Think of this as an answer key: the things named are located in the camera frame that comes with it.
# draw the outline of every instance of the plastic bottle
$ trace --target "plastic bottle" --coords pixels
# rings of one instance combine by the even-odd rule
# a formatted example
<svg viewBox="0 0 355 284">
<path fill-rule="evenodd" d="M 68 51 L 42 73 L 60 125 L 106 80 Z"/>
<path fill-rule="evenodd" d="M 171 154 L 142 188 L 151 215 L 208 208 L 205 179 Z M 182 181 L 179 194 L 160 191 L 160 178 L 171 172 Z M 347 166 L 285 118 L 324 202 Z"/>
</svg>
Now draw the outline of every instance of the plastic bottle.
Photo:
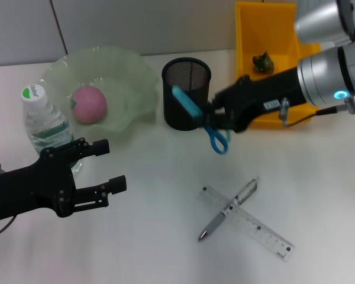
<svg viewBox="0 0 355 284">
<path fill-rule="evenodd" d="M 27 134 L 38 155 L 43 148 L 58 147 L 74 140 L 67 118 L 53 105 L 41 85 L 29 85 L 21 92 Z M 78 161 L 72 168 L 77 173 Z"/>
</svg>

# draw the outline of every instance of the yellow plastic tray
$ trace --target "yellow plastic tray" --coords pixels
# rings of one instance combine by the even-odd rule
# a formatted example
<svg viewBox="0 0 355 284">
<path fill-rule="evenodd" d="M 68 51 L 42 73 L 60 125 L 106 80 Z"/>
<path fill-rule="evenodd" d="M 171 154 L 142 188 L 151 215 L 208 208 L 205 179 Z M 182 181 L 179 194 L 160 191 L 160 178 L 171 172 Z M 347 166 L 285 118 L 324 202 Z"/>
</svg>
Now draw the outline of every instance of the yellow plastic tray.
<svg viewBox="0 0 355 284">
<path fill-rule="evenodd" d="M 270 75 L 254 72 L 253 56 L 267 51 L 275 64 L 275 72 L 296 67 L 299 59 L 320 52 L 319 44 L 303 45 L 295 34 L 295 4 L 236 2 L 235 23 L 237 32 L 237 78 L 250 75 L 260 80 Z M 313 114 L 317 107 L 310 104 L 289 109 L 288 123 Z M 257 117 L 253 128 L 283 128 L 279 113 Z"/>
</svg>

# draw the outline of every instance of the black mesh pen holder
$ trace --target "black mesh pen holder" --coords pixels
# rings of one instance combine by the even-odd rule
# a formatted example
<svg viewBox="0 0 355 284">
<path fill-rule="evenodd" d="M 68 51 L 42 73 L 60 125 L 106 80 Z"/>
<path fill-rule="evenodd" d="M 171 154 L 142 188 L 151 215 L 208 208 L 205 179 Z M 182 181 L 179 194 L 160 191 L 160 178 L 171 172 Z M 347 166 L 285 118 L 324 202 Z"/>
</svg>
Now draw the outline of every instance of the black mesh pen holder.
<svg viewBox="0 0 355 284">
<path fill-rule="evenodd" d="M 181 57 L 167 63 L 162 71 L 164 120 L 176 130 L 196 129 L 191 116 L 172 95 L 172 87 L 180 87 L 200 108 L 208 102 L 211 69 L 201 60 Z"/>
</svg>

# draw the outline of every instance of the bottle cap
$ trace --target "bottle cap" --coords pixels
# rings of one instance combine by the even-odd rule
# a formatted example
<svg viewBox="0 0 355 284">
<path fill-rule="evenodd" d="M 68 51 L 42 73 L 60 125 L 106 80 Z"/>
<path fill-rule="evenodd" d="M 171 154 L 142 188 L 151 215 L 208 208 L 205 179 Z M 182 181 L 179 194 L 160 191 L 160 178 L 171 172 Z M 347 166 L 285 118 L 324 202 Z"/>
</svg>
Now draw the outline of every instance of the bottle cap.
<svg viewBox="0 0 355 284">
<path fill-rule="evenodd" d="M 49 99 L 45 89 L 41 85 L 29 85 L 21 92 L 21 99 L 24 105 L 29 108 L 45 107 Z"/>
</svg>

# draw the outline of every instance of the transparent ruler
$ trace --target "transparent ruler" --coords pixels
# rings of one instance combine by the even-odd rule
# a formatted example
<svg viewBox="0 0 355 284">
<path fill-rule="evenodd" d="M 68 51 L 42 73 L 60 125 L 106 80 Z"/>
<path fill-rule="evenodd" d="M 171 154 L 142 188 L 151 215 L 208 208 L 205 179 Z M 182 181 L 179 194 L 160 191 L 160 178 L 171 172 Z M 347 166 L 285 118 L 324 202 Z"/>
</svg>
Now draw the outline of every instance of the transparent ruler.
<svg viewBox="0 0 355 284">
<path fill-rule="evenodd" d="M 198 195 L 198 199 L 210 206 L 213 210 L 216 209 L 218 212 L 228 204 L 232 204 L 232 213 L 226 217 L 226 220 L 231 221 L 234 225 L 239 227 L 242 232 L 260 242 L 282 260 L 287 261 L 294 251 L 295 247 L 293 244 L 255 219 L 240 206 L 224 197 L 212 187 L 204 187 Z"/>
</svg>

